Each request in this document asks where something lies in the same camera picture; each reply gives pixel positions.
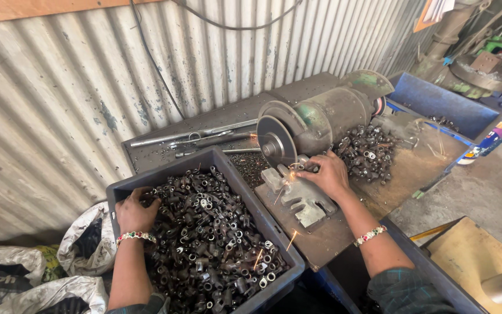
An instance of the plastic bag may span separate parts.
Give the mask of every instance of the plastic bag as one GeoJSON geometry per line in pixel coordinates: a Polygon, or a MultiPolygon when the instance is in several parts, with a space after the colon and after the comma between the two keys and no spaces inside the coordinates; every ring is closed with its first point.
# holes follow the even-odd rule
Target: plastic bag
{"type": "Polygon", "coordinates": [[[34,248],[0,246],[0,304],[40,284],[46,259],[34,248]]]}
{"type": "Polygon", "coordinates": [[[116,251],[108,202],[102,202],[89,208],[69,227],[59,246],[58,261],[70,276],[98,276],[113,268],[116,251]],[[95,253],[88,259],[83,256],[76,257],[74,242],[99,218],[102,219],[101,241],[95,253]]]}
{"type": "Polygon", "coordinates": [[[44,276],[42,277],[43,283],[67,276],[57,258],[59,245],[38,245],[35,246],[35,248],[42,252],[42,254],[44,254],[44,258],[46,259],[46,269],[44,270],[44,276]]]}
{"type": "Polygon", "coordinates": [[[103,314],[108,306],[102,278],[73,276],[42,284],[9,299],[0,305],[0,314],[36,314],[72,297],[82,298],[91,314],[103,314]]]}

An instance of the bench grinder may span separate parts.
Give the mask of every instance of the bench grinder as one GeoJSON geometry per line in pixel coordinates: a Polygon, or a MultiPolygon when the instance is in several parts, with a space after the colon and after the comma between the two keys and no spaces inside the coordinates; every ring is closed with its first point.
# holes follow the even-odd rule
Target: bench grinder
{"type": "Polygon", "coordinates": [[[257,139],[270,166],[286,167],[297,156],[314,156],[344,138],[358,125],[369,125],[371,117],[385,108],[385,95],[394,87],[386,77],[371,70],[356,70],[327,92],[297,104],[270,101],[259,111],[257,139]]]}

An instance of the woman's right hand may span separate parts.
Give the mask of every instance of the woman's right hand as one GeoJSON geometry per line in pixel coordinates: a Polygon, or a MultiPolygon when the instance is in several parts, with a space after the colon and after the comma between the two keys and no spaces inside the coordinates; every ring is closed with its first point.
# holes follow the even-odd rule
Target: woman's right hand
{"type": "Polygon", "coordinates": [[[327,151],[326,155],[311,157],[304,166],[306,169],[318,166],[319,171],[317,173],[300,171],[297,176],[317,184],[330,198],[337,199],[343,190],[352,191],[348,183],[346,164],[332,151],[327,151]]]}

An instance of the paint bucket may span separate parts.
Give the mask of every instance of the paint bucket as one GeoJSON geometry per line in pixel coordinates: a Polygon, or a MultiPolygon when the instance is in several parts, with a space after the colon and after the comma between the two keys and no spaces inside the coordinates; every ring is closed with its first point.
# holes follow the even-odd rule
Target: paint bucket
{"type": "MultiPolygon", "coordinates": [[[[480,102],[485,106],[502,112],[502,99],[495,97],[484,97],[480,102]]],[[[468,152],[460,161],[459,165],[469,165],[474,162],[479,156],[487,156],[495,148],[502,143],[502,120],[495,126],[493,131],[484,138],[484,140],[470,152],[468,152]]]]}

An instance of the concrete floor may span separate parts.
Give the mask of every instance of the concrete floor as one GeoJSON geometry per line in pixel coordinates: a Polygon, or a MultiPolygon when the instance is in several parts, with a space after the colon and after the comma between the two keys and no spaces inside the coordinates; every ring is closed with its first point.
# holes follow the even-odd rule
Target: concrete floor
{"type": "Polygon", "coordinates": [[[408,200],[390,219],[413,236],[464,215],[502,242],[502,144],[471,165],[453,168],[436,188],[408,200]]]}

